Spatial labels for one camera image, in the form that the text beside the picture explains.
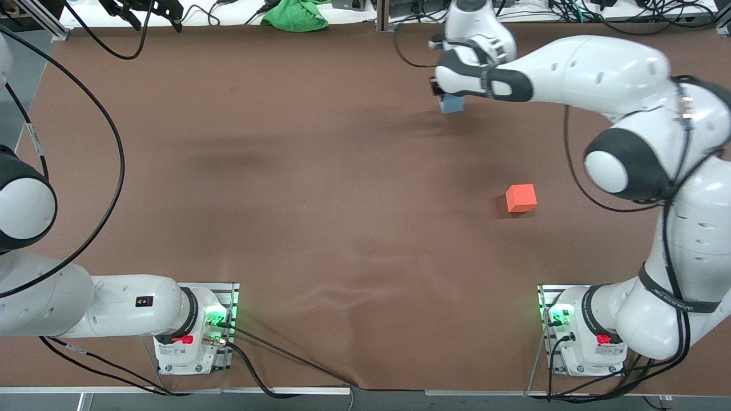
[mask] red block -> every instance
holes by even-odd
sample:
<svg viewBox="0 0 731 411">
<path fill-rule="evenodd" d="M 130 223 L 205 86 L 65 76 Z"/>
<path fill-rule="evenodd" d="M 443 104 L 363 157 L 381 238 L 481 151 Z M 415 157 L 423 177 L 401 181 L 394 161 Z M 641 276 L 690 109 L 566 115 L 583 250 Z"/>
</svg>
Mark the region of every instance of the red block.
<svg viewBox="0 0 731 411">
<path fill-rule="evenodd" d="M 532 210 L 538 201 L 533 184 L 515 184 L 505 192 L 507 210 L 510 213 L 525 213 Z"/>
</svg>

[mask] red button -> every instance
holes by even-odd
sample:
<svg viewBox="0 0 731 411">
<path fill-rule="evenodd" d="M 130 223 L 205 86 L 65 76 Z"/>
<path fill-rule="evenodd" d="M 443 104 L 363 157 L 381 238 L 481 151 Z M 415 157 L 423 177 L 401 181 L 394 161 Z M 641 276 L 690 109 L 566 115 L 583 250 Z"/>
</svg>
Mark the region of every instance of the red button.
<svg viewBox="0 0 731 411">
<path fill-rule="evenodd" d="M 193 336 L 173 337 L 173 341 L 180 341 L 183 344 L 193 344 Z"/>
<path fill-rule="evenodd" d="M 596 342 L 600 344 L 609 344 L 612 342 L 612 337 L 608 336 L 607 334 L 600 334 L 596 336 Z"/>
</svg>

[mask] blue block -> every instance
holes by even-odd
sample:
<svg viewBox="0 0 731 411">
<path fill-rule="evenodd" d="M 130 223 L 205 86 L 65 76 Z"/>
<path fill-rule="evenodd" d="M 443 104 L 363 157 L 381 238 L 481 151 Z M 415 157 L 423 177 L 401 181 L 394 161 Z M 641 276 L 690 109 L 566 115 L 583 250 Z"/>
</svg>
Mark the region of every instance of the blue block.
<svg viewBox="0 0 731 411">
<path fill-rule="evenodd" d="M 458 113 L 464 110 L 464 97 L 443 94 L 439 96 L 439 109 L 442 114 Z"/>
</svg>

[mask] green cloth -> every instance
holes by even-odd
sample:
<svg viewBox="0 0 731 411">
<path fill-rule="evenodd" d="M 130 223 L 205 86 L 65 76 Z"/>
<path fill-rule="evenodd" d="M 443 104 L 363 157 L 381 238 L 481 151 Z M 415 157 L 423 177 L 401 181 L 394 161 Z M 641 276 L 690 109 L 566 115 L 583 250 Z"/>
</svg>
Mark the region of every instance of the green cloth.
<svg viewBox="0 0 731 411">
<path fill-rule="evenodd" d="M 270 24 L 285 31 L 313 31 L 327 27 L 327 20 L 317 9 L 318 4 L 330 0 L 281 0 L 262 19 L 262 25 Z"/>
</svg>

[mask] brown table surface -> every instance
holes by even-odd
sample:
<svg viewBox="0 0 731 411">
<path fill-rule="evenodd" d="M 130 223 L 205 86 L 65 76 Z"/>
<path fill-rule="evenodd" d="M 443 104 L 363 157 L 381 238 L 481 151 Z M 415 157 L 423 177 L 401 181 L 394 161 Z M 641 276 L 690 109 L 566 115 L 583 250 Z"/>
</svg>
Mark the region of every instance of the brown table surface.
<svg viewBox="0 0 731 411">
<path fill-rule="evenodd" d="M 616 35 L 509 27 L 521 54 L 573 34 Z M 434 61 L 426 41 L 440 29 L 406 29 L 404 53 Z M 130 30 L 101 33 L 116 50 L 136 47 Z M 712 30 L 633 39 L 664 51 L 676 74 L 731 87 L 731 42 Z M 401 62 L 372 24 L 154 29 L 135 61 L 75 33 L 53 55 L 110 111 L 127 159 L 116 212 L 77 263 L 95 275 L 240 282 L 240 325 L 362 388 L 523 391 L 541 334 L 537 284 L 621 281 L 649 251 L 654 212 L 612 214 L 573 185 L 560 105 L 468 98 L 464 112 L 443 116 L 431 71 Z M 107 207 L 117 153 L 103 117 L 52 67 L 31 117 L 60 204 L 32 251 L 63 258 Z M 575 153 L 606 126 L 575 110 Z M 32 159 L 27 139 L 23 147 Z M 501 195 L 521 183 L 535 185 L 539 205 L 511 218 Z M 724 323 L 638 392 L 730 395 L 729 339 Z M 238 341 L 271 386 L 337 384 Z M 153 377 L 137 337 L 75 343 Z M 0 339 L 0 363 L 2 386 L 116 385 L 35 338 Z M 546 368 L 541 358 L 534 389 L 545 388 Z M 253 385 L 239 361 L 166 383 Z M 556 390 L 576 384 L 557 378 Z"/>
</svg>

